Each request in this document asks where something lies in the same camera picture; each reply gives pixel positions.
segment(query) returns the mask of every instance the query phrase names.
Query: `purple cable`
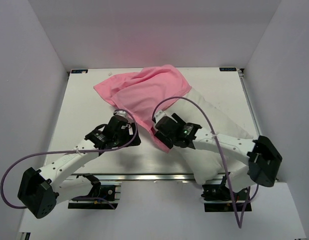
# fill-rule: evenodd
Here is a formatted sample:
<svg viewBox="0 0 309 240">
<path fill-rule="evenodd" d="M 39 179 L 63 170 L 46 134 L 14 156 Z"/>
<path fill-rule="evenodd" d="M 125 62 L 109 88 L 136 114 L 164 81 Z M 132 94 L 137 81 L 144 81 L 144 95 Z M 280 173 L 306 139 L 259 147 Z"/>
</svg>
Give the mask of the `purple cable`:
<svg viewBox="0 0 309 240">
<path fill-rule="evenodd" d="M 256 185 L 254 194 L 253 194 L 252 197 L 250 198 L 249 203 L 251 203 L 251 201 L 256 197 L 258 190 L 259 190 L 259 184 Z"/>
<path fill-rule="evenodd" d="M 98 196 L 77 196 L 73 198 L 74 201 L 84 201 L 84 200 L 101 200 L 105 203 L 107 203 L 112 209 L 116 209 L 108 200 L 106 200 L 104 197 L 98 197 Z"/>
<path fill-rule="evenodd" d="M 124 111 L 126 112 L 130 117 L 131 119 L 133 120 L 135 124 L 135 133 L 132 137 L 132 139 L 127 142 L 126 144 L 120 146 L 120 147 L 117 147 L 117 148 L 113 148 L 113 149 L 103 149 L 103 150 L 99 150 L 99 149 L 93 149 L 93 150 L 80 150 L 80 153 L 100 153 L 100 154 L 103 154 L 104 152 L 112 152 L 112 151 L 117 151 L 119 149 L 122 149 L 122 148 L 125 148 L 127 147 L 129 144 L 131 144 L 133 142 L 133 140 L 135 140 L 136 136 L 137 136 L 137 133 L 138 133 L 138 126 L 137 126 L 137 122 L 134 118 L 134 116 L 127 110 L 125 109 L 117 109 L 117 111 Z M 15 163 L 13 163 L 6 171 L 5 173 L 3 174 L 2 176 L 2 179 L 1 179 L 1 182 L 0 182 L 0 195 L 1 195 L 1 198 L 2 200 L 4 201 L 5 204 L 7 204 L 9 207 L 13 208 L 13 209 L 26 209 L 27 207 L 26 206 L 16 206 L 16 205 L 13 205 L 11 204 L 6 196 L 5 196 L 5 193 L 4 193 L 4 183 L 5 183 L 5 180 L 6 180 L 6 177 L 8 175 L 8 173 L 11 171 L 11 169 L 13 169 L 18 163 L 22 162 L 23 160 L 26 160 L 26 159 L 29 159 L 29 158 L 32 158 L 32 157 L 36 157 L 36 156 L 41 156 L 41 155 L 51 155 L 51 154 L 76 154 L 78 153 L 76 150 L 63 150 L 63 151 L 44 151 L 44 152 L 38 152 L 38 153 L 33 153 L 33 154 L 30 154 L 28 156 L 24 156 L 22 158 L 20 158 L 18 161 L 16 161 Z"/>
<path fill-rule="evenodd" d="M 209 118 L 207 117 L 207 115 L 205 114 L 205 112 L 202 110 L 202 108 L 201 108 L 198 104 L 196 104 L 194 101 L 192 101 L 192 100 L 190 100 L 190 99 L 188 99 L 188 98 L 186 98 L 186 97 L 183 97 L 183 96 L 172 96 L 172 97 L 168 97 L 168 98 L 162 100 L 161 102 L 159 102 L 158 105 L 154 108 L 154 110 L 153 110 L 153 112 L 152 112 L 152 117 L 151 117 L 151 119 L 154 119 L 155 113 L 156 113 L 158 107 L 159 107 L 162 103 L 164 103 L 164 102 L 166 102 L 166 101 L 168 101 L 168 100 L 171 100 L 171 99 L 183 99 L 183 100 L 186 100 L 186 101 L 192 103 L 193 105 L 195 105 L 196 108 L 199 109 L 199 111 L 202 113 L 202 115 L 204 116 L 204 118 L 205 118 L 205 120 L 207 121 L 207 123 L 209 124 L 209 127 L 210 127 L 210 129 L 211 129 L 211 133 L 212 133 L 213 135 L 216 135 L 216 132 L 215 132 L 215 130 L 214 130 L 214 128 L 213 128 L 213 126 L 212 126 L 212 124 L 211 124 Z M 248 193 L 248 195 L 247 195 L 246 201 L 245 201 L 244 204 L 243 204 L 243 208 L 242 208 L 242 211 L 241 211 L 241 216 L 240 216 L 240 219 L 239 219 L 238 210 L 237 210 L 237 206 L 236 206 L 236 200 L 235 200 L 235 196 L 234 196 L 234 191 L 233 191 L 233 187 L 232 187 L 232 184 L 231 184 L 231 180 L 230 180 L 230 178 L 229 178 L 229 172 L 228 172 L 227 162 L 226 162 L 226 159 L 225 159 L 223 150 L 222 150 L 222 148 L 221 148 L 221 146 L 220 146 L 220 142 L 219 142 L 217 136 L 215 136 L 214 139 L 215 139 L 215 143 L 216 143 L 216 145 L 217 145 L 217 147 L 218 147 L 218 150 L 219 150 L 219 152 L 220 152 L 220 156 L 221 156 L 223 168 L 224 168 L 224 171 L 225 171 L 226 179 L 228 180 L 228 186 L 229 186 L 229 191 L 230 191 L 230 198 L 231 198 L 231 202 L 232 202 L 232 207 L 233 207 L 235 219 L 236 219 L 236 222 L 237 222 L 237 224 L 238 224 L 238 227 L 241 229 L 242 224 L 243 224 L 244 212 L 245 212 L 245 209 L 246 209 L 247 204 L 249 203 L 249 193 Z"/>
</svg>

